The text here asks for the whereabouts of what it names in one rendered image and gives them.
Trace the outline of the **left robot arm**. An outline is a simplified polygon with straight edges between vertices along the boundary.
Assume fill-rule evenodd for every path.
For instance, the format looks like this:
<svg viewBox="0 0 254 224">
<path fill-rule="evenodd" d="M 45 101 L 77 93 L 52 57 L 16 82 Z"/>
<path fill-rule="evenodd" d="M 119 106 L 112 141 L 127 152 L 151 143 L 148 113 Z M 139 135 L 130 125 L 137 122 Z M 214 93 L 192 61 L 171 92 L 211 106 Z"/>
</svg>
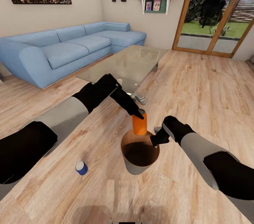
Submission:
<svg viewBox="0 0 254 224">
<path fill-rule="evenodd" d="M 77 126 L 108 97 L 112 97 L 129 115 L 144 119 L 138 111 L 146 105 L 140 92 L 130 96 L 110 73 L 24 124 L 16 133 L 0 139 L 0 201 L 43 157 L 52 153 Z"/>
</svg>

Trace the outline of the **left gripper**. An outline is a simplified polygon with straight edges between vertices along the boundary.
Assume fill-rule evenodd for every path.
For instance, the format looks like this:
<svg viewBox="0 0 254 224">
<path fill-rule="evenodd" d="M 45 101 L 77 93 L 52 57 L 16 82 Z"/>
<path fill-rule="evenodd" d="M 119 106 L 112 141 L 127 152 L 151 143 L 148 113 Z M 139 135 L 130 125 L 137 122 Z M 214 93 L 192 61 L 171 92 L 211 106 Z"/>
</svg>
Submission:
<svg viewBox="0 0 254 224">
<path fill-rule="evenodd" d="M 117 102 L 123 109 L 125 109 L 129 115 L 135 115 L 137 117 L 139 117 L 140 119 L 144 119 L 144 117 L 142 116 L 142 114 L 138 111 L 138 109 L 140 109 L 137 104 L 135 104 L 134 100 L 127 94 L 125 93 L 124 97 L 122 98 L 122 100 L 120 100 L 119 102 Z"/>
</svg>

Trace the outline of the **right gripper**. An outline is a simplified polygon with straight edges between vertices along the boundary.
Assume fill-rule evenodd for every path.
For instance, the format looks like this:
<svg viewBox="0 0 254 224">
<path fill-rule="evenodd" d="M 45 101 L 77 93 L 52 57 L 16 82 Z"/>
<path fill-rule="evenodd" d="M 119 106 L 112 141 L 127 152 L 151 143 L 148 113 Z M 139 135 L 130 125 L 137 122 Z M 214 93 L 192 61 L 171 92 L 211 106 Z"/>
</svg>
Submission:
<svg viewBox="0 0 254 224">
<path fill-rule="evenodd" d="M 160 132 L 158 132 L 157 135 L 152 135 L 150 137 L 150 139 L 151 139 L 151 142 L 152 142 L 153 146 L 157 146 L 159 144 L 165 144 L 165 143 L 169 143 L 170 142 L 169 139 L 168 138 L 164 138 L 160 134 Z"/>
</svg>

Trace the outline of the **can of soda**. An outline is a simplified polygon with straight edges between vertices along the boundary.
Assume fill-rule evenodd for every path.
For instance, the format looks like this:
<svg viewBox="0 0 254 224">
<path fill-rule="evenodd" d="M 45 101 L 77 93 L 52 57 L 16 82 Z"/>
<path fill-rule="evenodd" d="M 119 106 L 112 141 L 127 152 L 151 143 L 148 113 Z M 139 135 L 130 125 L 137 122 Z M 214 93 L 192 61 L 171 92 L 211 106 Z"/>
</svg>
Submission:
<svg viewBox="0 0 254 224">
<path fill-rule="evenodd" d="M 134 114 L 132 115 L 133 132 L 137 136 L 144 136 L 147 133 L 147 113 L 143 109 L 138 109 L 138 111 L 144 119 L 142 120 Z"/>
<path fill-rule="evenodd" d="M 78 162 L 75 166 L 75 169 L 80 175 L 85 175 L 88 171 L 88 167 L 83 161 Z"/>
</svg>

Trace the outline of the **trash can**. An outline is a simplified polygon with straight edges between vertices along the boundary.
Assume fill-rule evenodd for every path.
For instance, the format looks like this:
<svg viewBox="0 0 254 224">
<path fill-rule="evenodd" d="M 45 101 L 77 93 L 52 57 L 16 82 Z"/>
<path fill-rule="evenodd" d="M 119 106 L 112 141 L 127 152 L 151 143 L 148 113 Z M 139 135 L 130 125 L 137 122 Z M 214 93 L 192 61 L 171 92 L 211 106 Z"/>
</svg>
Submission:
<svg viewBox="0 0 254 224">
<path fill-rule="evenodd" d="M 137 136 L 133 129 L 124 134 L 121 139 L 121 151 L 127 170 L 133 175 L 139 175 L 154 164 L 160 154 L 160 146 L 153 146 L 149 131 L 144 136 Z"/>
</svg>

